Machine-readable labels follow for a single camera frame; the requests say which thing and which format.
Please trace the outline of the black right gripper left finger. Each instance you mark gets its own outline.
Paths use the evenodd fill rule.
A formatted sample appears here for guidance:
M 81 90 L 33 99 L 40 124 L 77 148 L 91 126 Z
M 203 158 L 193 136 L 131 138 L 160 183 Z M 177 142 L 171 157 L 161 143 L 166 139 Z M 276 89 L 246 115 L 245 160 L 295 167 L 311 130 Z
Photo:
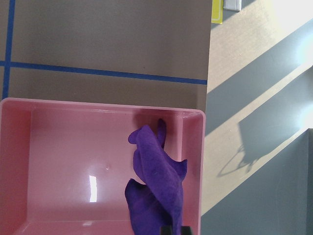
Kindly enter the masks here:
M 160 228 L 160 235 L 172 235 L 172 234 L 173 234 L 172 226 L 162 226 Z

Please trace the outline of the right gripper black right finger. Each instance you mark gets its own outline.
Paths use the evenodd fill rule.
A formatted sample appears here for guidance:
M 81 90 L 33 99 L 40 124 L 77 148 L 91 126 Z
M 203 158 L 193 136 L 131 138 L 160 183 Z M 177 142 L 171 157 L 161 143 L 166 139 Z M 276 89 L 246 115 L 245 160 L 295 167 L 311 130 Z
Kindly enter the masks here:
M 190 226 L 181 226 L 180 234 L 181 235 L 192 235 L 192 228 Z

